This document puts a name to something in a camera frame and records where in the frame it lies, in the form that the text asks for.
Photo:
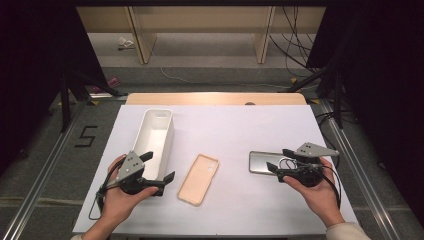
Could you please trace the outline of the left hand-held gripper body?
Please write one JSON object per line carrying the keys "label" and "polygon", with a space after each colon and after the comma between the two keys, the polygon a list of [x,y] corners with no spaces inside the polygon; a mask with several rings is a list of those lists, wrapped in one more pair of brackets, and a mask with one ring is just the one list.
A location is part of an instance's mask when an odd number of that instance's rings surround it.
{"label": "left hand-held gripper body", "polygon": [[130,151],[123,160],[115,178],[115,183],[127,194],[135,195],[149,187],[157,187],[154,196],[162,196],[166,183],[161,180],[147,180],[143,177],[145,163],[139,158],[140,155]]}

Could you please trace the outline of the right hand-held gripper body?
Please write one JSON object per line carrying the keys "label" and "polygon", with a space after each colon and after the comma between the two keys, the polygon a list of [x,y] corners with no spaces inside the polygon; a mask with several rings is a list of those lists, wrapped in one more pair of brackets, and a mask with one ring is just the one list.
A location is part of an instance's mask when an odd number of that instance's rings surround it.
{"label": "right hand-held gripper body", "polygon": [[321,157],[339,155],[337,150],[310,142],[305,142],[293,152],[296,158],[291,159],[284,156],[280,160],[275,174],[280,182],[283,182],[285,176],[290,176],[306,187],[314,187],[322,181],[323,164],[320,161]]}

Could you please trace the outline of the white plastic storage bin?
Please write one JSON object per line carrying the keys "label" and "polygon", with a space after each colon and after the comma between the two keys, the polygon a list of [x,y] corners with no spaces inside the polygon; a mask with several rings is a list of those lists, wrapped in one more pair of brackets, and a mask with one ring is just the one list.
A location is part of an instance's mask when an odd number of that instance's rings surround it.
{"label": "white plastic storage bin", "polygon": [[143,116],[133,150],[142,155],[152,151],[153,157],[145,163],[143,177],[162,180],[166,176],[168,159],[174,135],[173,113],[168,109],[148,109]]}

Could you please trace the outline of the beige phone case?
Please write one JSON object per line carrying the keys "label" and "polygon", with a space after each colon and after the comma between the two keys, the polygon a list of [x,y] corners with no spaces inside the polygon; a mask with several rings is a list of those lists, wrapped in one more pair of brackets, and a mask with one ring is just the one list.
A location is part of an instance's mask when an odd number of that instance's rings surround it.
{"label": "beige phone case", "polygon": [[182,181],[177,197],[193,206],[199,206],[203,202],[218,166],[217,159],[199,154]]}

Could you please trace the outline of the person's right hand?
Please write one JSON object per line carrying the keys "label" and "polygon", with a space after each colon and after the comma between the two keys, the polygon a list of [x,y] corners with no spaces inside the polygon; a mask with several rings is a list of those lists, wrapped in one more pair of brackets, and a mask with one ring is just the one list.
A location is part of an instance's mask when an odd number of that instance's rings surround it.
{"label": "person's right hand", "polygon": [[338,206],[333,177],[332,164],[320,158],[323,164],[323,180],[314,187],[306,187],[298,180],[285,176],[284,182],[304,198],[307,206],[321,219],[326,228],[345,223]]}

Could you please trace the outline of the person's left hand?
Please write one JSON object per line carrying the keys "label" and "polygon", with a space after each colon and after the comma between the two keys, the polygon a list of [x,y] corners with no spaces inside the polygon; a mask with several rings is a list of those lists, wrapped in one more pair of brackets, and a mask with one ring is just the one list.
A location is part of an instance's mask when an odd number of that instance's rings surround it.
{"label": "person's left hand", "polygon": [[123,192],[119,187],[106,192],[104,207],[96,224],[101,230],[112,232],[132,213],[135,206],[158,191],[157,187],[148,187],[135,195]]}

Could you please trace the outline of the white table sheet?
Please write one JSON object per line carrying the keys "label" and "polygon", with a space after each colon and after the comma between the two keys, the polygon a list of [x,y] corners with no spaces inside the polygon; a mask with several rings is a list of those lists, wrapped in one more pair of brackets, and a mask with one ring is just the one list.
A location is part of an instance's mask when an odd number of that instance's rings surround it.
{"label": "white table sheet", "polygon": [[[174,136],[167,169],[175,179],[163,196],[141,202],[117,233],[182,238],[324,234],[323,223],[295,190],[273,175],[249,170],[252,151],[323,144],[309,106],[172,106],[171,111]],[[193,206],[177,193],[200,154],[219,164],[204,200]]]}

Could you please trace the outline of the black metal stand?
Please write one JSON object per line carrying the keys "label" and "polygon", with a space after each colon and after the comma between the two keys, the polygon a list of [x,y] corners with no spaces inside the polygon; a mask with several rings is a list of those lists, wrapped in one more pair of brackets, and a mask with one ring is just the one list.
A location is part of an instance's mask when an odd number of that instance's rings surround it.
{"label": "black metal stand", "polygon": [[318,84],[316,90],[316,94],[319,98],[327,98],[330,96],[330,94],[333,95],[334,119],[336,121],[337,126],[342,129],[342,75],[338,70],[332,67],[323,67],[322,69],[313,73],[304,80],[289,87],[287,92],[294,93],[315,80],[320,80],[320,83]]}
{"label": "black metal stand", "polygon": [[111,94],[113,97],[127,96],[127,93],[109,87],[106,81],[96,80],[75,70],[65,72],[60,80],[62,132],[67,130],[72,120],[69,93],[72,93],[77,101],[87,101],[90,99],[90,94],[86,89],[87,85],[98,87],[100,90]]}

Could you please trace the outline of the pink object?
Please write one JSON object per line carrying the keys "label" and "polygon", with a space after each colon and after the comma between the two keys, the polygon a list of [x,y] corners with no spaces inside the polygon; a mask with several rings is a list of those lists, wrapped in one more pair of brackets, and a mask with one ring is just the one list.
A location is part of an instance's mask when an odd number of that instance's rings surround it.
{"label": "pink object", "polygon": [[[107,81],[107,86],[110,87],[110,88],[117,87],[120,84],[121,84],[120,80],[117,79],[116,77],[112,77],[110,80]],[[104,89],[102,89],[98,86],[93,86],[92,90],[95,94],[104,92]]]}

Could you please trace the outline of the light wooden table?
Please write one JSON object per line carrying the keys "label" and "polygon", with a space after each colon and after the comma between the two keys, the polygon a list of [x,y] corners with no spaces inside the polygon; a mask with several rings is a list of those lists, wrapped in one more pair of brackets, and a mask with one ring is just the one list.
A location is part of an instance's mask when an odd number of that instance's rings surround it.
{"label": "light wooden table", "polygon": [[300,93],[132,93],[127,105],[306,105]]}

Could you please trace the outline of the crumpled white paper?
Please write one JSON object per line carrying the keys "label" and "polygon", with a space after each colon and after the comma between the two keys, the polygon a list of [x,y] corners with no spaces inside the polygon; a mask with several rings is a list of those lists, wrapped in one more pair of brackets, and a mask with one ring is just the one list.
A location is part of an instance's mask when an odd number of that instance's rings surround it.
{"label": "crumpled white paper", "polygon": [[127,49],[134,49],[134,48],[135,48],[134,43],[131,40],[128,40],[124,37],[120,37],[118,39],[118,49],[120,51],[127,50]]}

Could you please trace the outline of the black curtain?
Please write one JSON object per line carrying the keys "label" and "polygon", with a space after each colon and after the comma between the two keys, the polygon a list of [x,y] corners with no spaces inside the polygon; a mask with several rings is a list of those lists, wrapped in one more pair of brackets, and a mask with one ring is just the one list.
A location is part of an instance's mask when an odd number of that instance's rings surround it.
{"label": "black curtain", "polygon": [[326,11],[312,50],[322,67],[348,27],[338,61],[344,88],[392,180],[424,227],[424,0],[320,0]]}
{"label": "black curtain", "polygon": [[77,72],[106,82],[72,0],[0,0],[0,175]]}

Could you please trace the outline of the light wooden shelf unit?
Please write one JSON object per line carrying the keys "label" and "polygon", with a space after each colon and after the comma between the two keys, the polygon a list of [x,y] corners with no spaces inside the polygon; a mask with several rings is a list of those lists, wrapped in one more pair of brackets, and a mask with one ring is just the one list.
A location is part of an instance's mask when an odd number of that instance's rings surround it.
{"label": "light wooden shelf unit", "polygon": [[247,33],[257,62],[266,59],[272,33],[315,34],[323,7],[79,7],[89,33],[130,33],[142,64],[149,62],[159,33]]}

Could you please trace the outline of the metal floor rail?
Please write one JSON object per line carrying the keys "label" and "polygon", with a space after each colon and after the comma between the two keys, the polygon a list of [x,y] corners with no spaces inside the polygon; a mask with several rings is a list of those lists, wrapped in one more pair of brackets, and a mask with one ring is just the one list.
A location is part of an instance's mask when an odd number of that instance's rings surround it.
{"label": "metal floor rail", "polygon": [[377,195],[371,181],[366,176],[366,172],[364,171],[364,168],[353,150],[344,130],[339,127],[335,119],[330,120],[329,125],[353,172],[353,175],[355,176],[355,180],[361,189],[361,192],[380,228],[380,231],[382,232],[384,239],[400,240],[400,235],[394,226],[394,222],[389,212],[386,210],[382,200]]}
{"label": "metal floor rail", "polygon": [[21,201],[16,214],[11,219],[10,224],[6,228],[5,234],[1,237],[1,240],[19,239],[35,209],[39,197],[44,191],[46,184],[53,173],[53,170],[69,140],[69,136],[72,134],[75,123],[85,106],[85,102],[78,102],[75,105],[75,109],[71,112],[69,122],[57,136],[54,146],[44,161],[41,170],[38,172],[37,178],[31,185],[29,192]]}

